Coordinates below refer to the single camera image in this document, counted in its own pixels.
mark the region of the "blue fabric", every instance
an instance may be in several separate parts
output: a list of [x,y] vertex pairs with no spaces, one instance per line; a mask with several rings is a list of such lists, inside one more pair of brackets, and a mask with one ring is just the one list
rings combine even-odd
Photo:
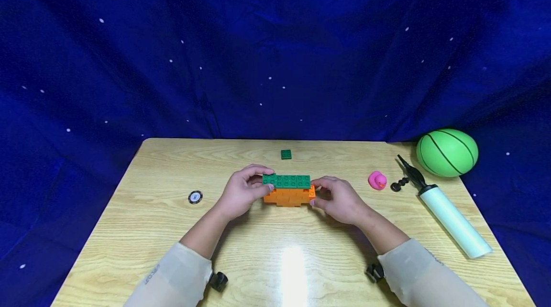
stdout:
[[0,0],[0,306],[51,302],[145,138],[402,141],[441,127],[478,141],[464,182],[546,306],[550,6]]

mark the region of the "hand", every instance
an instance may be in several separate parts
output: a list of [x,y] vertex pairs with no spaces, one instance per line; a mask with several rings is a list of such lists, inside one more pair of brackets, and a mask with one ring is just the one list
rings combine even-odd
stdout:
[[243,215],[254,201],[274,189],[272,184],[262,185],[262,174],[272,173],[273,169],[254,164],[233,173],[214,208],[228,220]]
[[339,222],[358,226],[366,214],[372,210],[346,180],[323,176],[312,180],[312,185],[329,190],[331,198],[327,200],[316,197],[310,201],[310,205],[324,210]]

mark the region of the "pump nozzle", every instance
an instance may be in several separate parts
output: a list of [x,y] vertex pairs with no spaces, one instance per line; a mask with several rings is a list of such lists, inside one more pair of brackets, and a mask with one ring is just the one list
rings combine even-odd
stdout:
[[403,167],[406,169],[406,175],[417,188],[422,189],[424,187],[427,187],[427,183],[425,183],[425,177],[423,177],[423,174],[421,174],[418,169],[407,163],[400,155],[398,155],[398,159],[400,159]]

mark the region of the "orange lego brick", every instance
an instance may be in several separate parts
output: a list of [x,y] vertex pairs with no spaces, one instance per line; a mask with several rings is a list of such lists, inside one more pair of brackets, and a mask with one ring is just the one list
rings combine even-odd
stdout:
[[264,203],[275,203],[279,207],[300,207],[316,197],[313,185],[310,188],[275,188],[264,196]]

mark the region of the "black poker chip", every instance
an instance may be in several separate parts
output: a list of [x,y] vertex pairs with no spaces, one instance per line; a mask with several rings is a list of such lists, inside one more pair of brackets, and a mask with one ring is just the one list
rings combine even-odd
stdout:
[[189,194],[189,196],[187,197],[187,200],[191,204],[197,204],[201,201],[201,199],[203,199],[203,194],[199,190],[191,192],[191,194]]

